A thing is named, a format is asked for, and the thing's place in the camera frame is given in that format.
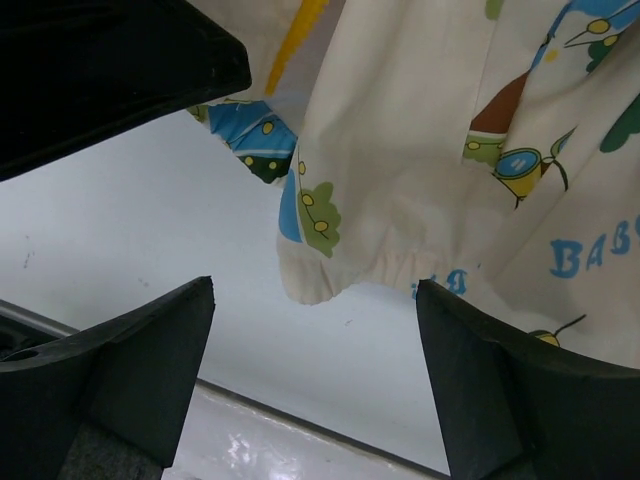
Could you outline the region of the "yellow and cream baby jacket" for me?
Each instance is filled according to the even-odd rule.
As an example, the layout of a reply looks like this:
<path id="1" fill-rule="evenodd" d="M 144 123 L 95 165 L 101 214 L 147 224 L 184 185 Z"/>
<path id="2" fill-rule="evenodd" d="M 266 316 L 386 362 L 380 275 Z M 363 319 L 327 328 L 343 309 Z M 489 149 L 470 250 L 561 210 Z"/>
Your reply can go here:
<path id="1" fill-rule="evenodd" d="M 639 364 L 635 1 L 200 1 L 252 83 L 196 106 L 282 188 L 294 301 L 431 280 Z"/>

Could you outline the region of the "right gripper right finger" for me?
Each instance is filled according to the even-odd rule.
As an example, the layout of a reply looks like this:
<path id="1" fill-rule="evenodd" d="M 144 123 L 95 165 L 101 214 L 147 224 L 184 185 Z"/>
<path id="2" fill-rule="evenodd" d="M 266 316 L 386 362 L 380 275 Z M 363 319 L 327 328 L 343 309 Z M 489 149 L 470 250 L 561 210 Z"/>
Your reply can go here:
<path id="1" fill-rule="evenodd" d="M 430 280 L 416 308 L 452 478 L 638 478 L 638 370 L 545 343 Z"/>

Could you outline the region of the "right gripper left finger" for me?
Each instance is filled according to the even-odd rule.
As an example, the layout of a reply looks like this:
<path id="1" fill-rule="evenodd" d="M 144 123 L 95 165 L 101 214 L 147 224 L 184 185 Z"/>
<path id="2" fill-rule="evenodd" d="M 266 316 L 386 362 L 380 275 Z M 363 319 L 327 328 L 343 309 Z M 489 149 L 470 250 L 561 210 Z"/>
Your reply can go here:
<path id="1" fill-rule="evenodd" d="M 208 277 L 83 331 L 3 303 L 2 477 L 160 478 L 214 309 Z"/>

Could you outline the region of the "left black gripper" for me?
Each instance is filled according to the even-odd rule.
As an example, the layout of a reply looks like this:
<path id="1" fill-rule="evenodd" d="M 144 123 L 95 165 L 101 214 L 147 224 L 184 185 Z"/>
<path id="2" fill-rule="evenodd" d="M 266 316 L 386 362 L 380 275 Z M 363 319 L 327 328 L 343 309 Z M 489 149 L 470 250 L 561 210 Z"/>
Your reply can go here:
<path id="1" fill-rule="evenodd" d="M 186 1 L 5 1 L 1 177 L 249 84 L 244 45 Z"/>

